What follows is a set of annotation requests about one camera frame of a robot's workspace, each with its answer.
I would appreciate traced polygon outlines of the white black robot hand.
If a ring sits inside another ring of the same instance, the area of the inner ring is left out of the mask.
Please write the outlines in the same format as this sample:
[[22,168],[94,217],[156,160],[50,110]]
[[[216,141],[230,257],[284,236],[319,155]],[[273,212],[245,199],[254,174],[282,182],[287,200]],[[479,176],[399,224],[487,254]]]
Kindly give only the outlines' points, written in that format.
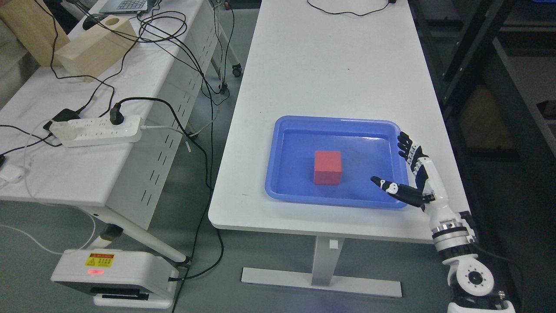
[[463,226],[461,218],[451,210],[447,191],[433,160],[423,152],[422,146],[409,135],[397,136],[399,155],[405,160],[415,178],[415,187],[372,176],[370,180],[392,198],[421,208],[429,216],[433,233]]

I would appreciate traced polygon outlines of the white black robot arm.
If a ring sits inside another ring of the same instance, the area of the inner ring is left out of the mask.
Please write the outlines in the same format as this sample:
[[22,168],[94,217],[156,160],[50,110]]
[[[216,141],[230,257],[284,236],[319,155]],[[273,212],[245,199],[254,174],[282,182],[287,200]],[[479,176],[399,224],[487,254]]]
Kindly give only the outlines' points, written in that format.
[[468,211],[442,209],[430,215],[430,228],[443,265],[449,266],[451,288],[449,313],[514,313],[514,305],[503,291],[495,290],[493,273],[479,260],[475,244],[475,222]]

